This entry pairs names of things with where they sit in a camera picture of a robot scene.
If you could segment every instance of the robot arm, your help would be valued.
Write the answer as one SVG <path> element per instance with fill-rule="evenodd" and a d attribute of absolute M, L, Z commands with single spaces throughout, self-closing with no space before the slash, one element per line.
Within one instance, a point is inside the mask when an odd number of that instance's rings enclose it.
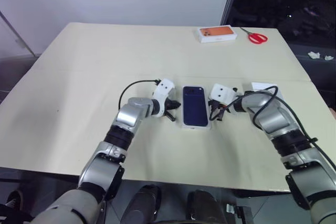
<path fill-rule="evenodd" d="M 130 98 L 115 117 L 104 141 L 100 142 L 84 167 L 78 188 L 58 198 L 32 223 L 94 224 L 104 200 L 115 197 L 121 184 L 127 150 L 142 120 L 164 116 L 181 104 L 168 97 L 175 88 L 167 79 L 160 82 L 152 99 Z"/>
<path fill-rule="evenodd" d="M 286 176 L 289 189 L 296 203 L 303 209 L 310 210 L 313 223 L 336 223 L 336 172 L 318 149 L 311 146 L 295 120 L 277 99 L 273 99 L 256 114 L 272 95 L 268 90 L 263 92 L 264 94 L 251 94 L 234 102 L 234 110 L 256 115 L 255 123 L 272 141 L 285 168 L 292 170 Z"/>

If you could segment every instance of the table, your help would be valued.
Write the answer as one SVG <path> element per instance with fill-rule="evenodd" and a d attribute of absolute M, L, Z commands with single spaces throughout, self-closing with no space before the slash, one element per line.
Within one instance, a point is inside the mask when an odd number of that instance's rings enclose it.
<path fill-rule="evenodd" d="M 255 45 L 238 28 L 236 41 L 200 44 L 195 27 L 70 23 L 0 105 L 0 164 L 79 175 L 104 139 L 123 88 L 139 79 L 183 85 L 214 83 L 243 91 L 252 81 L 276 83 L 311 136 L 336 161 L 336 121 L 276 29 Z M 150 97 L 139 83 L 125 93 Z M 288 191 L 288 173 L 266 136 L 246 113 L 225 115 L 210 131 L 181 128 L 167 118 L 142 122 L 125 179 Z"/>

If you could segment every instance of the smartphone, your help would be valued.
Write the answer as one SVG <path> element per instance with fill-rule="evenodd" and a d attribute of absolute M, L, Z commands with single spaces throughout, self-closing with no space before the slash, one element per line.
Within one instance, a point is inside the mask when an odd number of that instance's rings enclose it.
<path fill-rule="evenodd" d="M 210 128 L 208 105 L 203 87 L 183 87 L 182 122 L 187 128 Z"/>

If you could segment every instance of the floor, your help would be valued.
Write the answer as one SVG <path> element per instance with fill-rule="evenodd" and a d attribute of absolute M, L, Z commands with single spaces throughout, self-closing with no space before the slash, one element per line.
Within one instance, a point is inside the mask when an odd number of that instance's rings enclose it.
<path fill-rule="evenodd" d="M 0 62 L 0 103 L 20 78 L 33 65 L 36 58 L 24 57 L 8 62 Z M 1 179 L 26 179 L 27 182 L 8 183 Z M 120 223 L 120 218 L 132 196 L 147 182 L 123 181 L 116 198 L 107 204 L 106 223 Z M 256 224 L 300 224 L 311 223 L 309 212 L 299 208 L 290 194 L 239 198 L 234 192 L 225 188 L 200 187 L 193 185 L 178 185 L 155 183 L 163 191 L 162 207 L 158 221 L 169 219 L 184 219 L 187 194 L 196 189 L 210 192 L 225 209 L 227 203 L 240 206 L 250 206 Z M 4 203 L 8 194 L 20 188 L 24 192 L 24 210 L 36 216 L 67 190 L 76 187 L 76 183 L 66 182 L 59 178 L 33 172 L 0 167 L 0 203 Z M 241 220 L 228 214 L 231 223 L 241 223 Z"/>

